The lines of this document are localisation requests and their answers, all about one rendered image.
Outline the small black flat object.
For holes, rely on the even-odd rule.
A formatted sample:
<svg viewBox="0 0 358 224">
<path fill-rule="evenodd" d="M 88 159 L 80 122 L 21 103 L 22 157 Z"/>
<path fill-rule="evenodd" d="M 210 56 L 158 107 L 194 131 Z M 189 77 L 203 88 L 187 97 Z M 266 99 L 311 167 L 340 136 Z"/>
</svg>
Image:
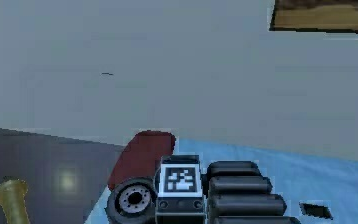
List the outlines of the small black flat object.
<svg viewBox="0 0 358 224">
<path fill-rule="evenodd" d="M 300 208 L 303 215 L 313 216 L 323 219 L 333 219 L 333 216 L 329 208 L 326 206 L 310 204 L 310 203 L 301 203 Z"/>
</svg>

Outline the dark red pillow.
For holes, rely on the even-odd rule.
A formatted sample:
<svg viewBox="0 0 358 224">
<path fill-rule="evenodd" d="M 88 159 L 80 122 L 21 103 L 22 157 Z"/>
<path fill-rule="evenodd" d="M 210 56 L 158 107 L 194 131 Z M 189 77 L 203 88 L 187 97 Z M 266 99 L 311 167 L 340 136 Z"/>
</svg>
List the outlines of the dark red pillow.
<svg viewBox="0 0 358 224">
<path fill-rule="evenodd" d="M 151 177 L 163 156 L 173 154 L 176 137 L 170 132 L 146 130 L 137 133 L 120 153 L 107 186 L 114 190 L 134 177 Z"/>
</svg>

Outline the brass yellow vase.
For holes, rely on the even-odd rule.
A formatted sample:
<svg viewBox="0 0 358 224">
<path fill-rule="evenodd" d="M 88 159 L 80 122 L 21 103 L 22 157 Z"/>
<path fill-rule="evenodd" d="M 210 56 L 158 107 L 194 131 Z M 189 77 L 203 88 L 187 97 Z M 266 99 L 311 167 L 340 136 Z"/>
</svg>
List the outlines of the brass yellow vase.
<svg viewBox="0 0 358 224">
<path fill-rule="evenodd" d="M 0 207 L 7 224 L 30 224 L 25 201 L 27 192 L 24 180 L 12 179 L 0 184 Z"/>
</svg>

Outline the framed brown picture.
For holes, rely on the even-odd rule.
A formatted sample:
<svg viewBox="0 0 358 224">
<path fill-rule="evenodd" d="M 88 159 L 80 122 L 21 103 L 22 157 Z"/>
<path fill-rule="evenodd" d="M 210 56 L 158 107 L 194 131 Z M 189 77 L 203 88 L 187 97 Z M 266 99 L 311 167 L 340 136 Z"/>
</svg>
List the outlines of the framed brown picture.
<svg viewBox="0 0 358 224">
<path fill-rule="evenodd" d="M 270 30 L 358 34 L 358 0 L 275 0 Z"/>
</svg>

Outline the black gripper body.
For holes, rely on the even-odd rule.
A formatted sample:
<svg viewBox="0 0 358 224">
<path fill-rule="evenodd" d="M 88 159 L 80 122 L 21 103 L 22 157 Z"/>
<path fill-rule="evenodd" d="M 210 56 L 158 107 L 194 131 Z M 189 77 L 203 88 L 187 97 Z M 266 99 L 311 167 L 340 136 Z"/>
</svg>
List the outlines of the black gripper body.
<svg viewBox="0 0 358 224">
<path fill-rule="evenodd" d="M 151 178 L 131 178 L 110 193 L 105 212 L 110 224 L 155 224 L 156 193 Z"/>
</svg>

